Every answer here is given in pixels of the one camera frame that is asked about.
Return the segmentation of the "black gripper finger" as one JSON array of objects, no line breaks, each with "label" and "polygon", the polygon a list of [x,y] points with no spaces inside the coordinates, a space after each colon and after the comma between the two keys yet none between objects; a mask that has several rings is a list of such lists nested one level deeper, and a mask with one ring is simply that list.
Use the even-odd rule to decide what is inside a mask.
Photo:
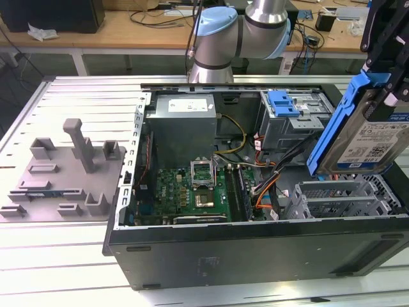
[{"label": "black gripper finger", "polygon": [[373,68],[388,68],[390,77],[378,92],[371,122],[386,120],[394,111],[398,100],[408,102],[408,19],[390,22],[371,51]]},{"label": "black gripper finger", "polygon": [[394,14],[399,1],[371,1],[366,25],[360,43],[360,50],[367,54],[363,70],[366,72],[387,72],[393,65],[399,44],[384,35],[389,31],[389,23],[394,22]]}]

